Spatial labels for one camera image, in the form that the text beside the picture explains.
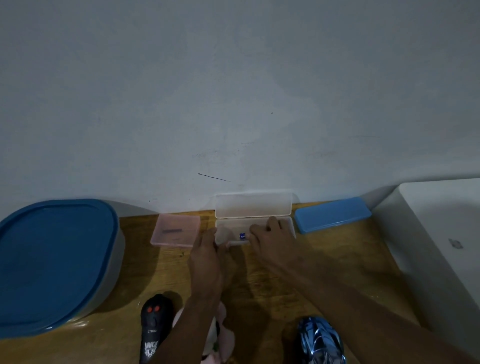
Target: blue lid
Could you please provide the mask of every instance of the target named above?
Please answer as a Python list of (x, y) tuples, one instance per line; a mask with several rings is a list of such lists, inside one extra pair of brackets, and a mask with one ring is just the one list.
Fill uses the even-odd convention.
[(302, 234), (348, 224), (372, 215), (360, 197), (327, 202), (295, 211), (295, 221)]
[(40, 202), (0, 222), (0, 339), (74, 317), (102, 281), (118, 229), (112, 207), (93, 199)]

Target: white logo on remote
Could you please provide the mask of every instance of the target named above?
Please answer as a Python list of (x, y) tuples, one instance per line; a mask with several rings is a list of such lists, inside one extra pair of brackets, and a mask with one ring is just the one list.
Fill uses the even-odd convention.
[(145, 343), (145, 355), (149, 358), (155, 354), (156, 346), (158, 345), (158, 341), (151, 341)]

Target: pink and white plush toy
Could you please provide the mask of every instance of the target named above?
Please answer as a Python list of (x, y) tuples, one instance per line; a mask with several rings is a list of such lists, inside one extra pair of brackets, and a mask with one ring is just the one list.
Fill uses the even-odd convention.
[[(172, 327), (175, 326), (182, 312), (183, 307), (175, 315)], [(200, 363), (222, 364), (232, 355), (233, 348), (235, 347), (235, 334), (222, 325), (225, 317), (227, 317), (227, 309), (225, 305), (220, 302), (208, 331), (202, 361), (200, 361)]]

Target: person's left arm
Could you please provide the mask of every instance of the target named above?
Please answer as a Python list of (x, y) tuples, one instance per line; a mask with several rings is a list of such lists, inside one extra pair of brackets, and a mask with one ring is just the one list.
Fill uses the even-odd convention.
[(198, 364), (202, 359), (208, 330), (220, 303), (221, 260), (227, 250), (226, 244), (216, 247), (215, 231), (210, 229), (199, 236), (190, 252), (192, 295), (175, 327), (152, 357), (152, 364)]

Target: human hand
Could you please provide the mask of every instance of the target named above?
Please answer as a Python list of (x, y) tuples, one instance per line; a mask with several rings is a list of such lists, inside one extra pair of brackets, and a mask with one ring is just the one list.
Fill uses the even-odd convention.
[(220, 301), (223, 290), (223, 260), (227, 244), (215, 244), (216, 228), (199, 235), (193, 244), (188, 268), (190, 270), (192, 297)]
[(248, 240), (260, 262), (278, 276), (288, 278), (306, 266), (308, 251), (297, 242), (285, 220), (271, 217), (266, 226), (250, 226)]

